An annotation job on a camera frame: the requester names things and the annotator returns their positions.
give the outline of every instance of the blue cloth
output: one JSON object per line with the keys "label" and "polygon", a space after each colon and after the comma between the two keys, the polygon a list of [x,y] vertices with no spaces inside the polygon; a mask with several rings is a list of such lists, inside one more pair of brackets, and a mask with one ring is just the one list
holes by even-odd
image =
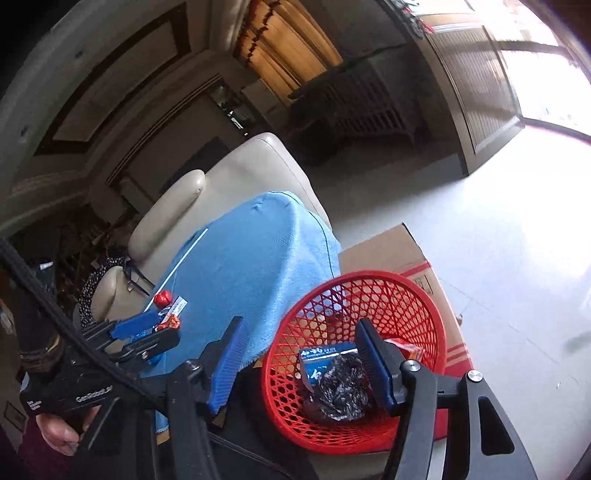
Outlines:
{"label": "blue cloth", "polygon": [[[222,337],[235,315],[243,316],[251,331],[244,368],[269,348],[296,302],[340,274],[340,244],[292,193],[260,195],[207,228],[165,286],[188,301],[180,315],[181,341],[143,376],[169,373],[198,358],[205,345]],[[158,286],[202,232],[178,251]],[[166,427],[166,420],[158,418],[158,431]]]}

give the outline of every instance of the curtain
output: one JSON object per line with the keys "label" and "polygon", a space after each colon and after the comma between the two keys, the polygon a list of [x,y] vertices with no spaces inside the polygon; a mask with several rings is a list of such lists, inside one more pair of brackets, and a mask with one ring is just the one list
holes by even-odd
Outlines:
{"label": "curtain", "polygon": [[299,0],[252,0],[237,55],[286,106],[291,92],[343,61]]}

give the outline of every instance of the black cord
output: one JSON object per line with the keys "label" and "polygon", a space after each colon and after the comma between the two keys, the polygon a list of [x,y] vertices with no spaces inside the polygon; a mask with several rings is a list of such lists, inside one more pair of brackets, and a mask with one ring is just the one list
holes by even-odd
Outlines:
{"label": "black cord", "polygon": [[5,238],[0,238],[0,261],[10,272],[13,280],[32,295],[39,309],[47,314],[58,333],[65,340],[71,342],[83,355],[118,383],[145,398],[152,405],[152,408],[165,414],[166,410],[163,401],[152,395],[139,383],[134,382],[123,370],[111,363],[105,355],[89,347],[82,334],[74,328],[56,301],[43,290],[25,261]]}
{"label": "black cord", "polygon": [[271,468],[272,470],[280,473],[281,475],[283,475],[285,478],[287,478],[288,480],[296,480],[294,477],[292,477],[290,475],[289,472],[287,472],[283,467],[281,467],[280,465],[277,465],[274,462],[271,462],[270,460],[267,460],[265,457],[262,457],[260,455],[257,455],[254,452],[251,452],[250,450],[247,450],[245,448],[242,448],[239,445],[236,445],[235,443],[232,443],[222,437],[220,437],[219,435],[216,435],[215,433],[212,432],[208,432],[207,433],[209,436],[209,439],[213,442],[213,443],[217,443],[218,445],[221,445],[223,447],[226,447],[240,455],[243,455],[247,458],[250,458],[251,460],[254,460],[262,465],[265,465],[266,467]]}

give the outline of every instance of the red plastic basket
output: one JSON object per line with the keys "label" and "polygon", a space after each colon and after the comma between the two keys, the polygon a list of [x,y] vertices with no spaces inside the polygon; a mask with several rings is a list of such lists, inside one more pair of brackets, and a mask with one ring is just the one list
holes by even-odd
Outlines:
{"label": "red plastic basket", "polygon": [[377,410],[366,418],[326,426],[305,417],[300,348],[355,339],[355,325],[369,318],[384,338],[398,337],[424,348],[421,362],[435,373],[446,365],[446,339],[437,307],[421,287],[394,273],[360,271],[317,287],[285,315],[265,356],[262,392],[278,430],[319,453],[350,455],[388,450],[398,418]]}

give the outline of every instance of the black plastic bag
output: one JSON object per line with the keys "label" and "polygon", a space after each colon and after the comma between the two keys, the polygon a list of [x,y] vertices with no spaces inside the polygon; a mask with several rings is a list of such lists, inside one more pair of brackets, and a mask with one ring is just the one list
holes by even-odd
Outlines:
{"label": "black plastic bag", "polygon": [[310,420],[334,423],[359,420],[375,407],[369,382],[356,353],[338,355],[304,399]]}

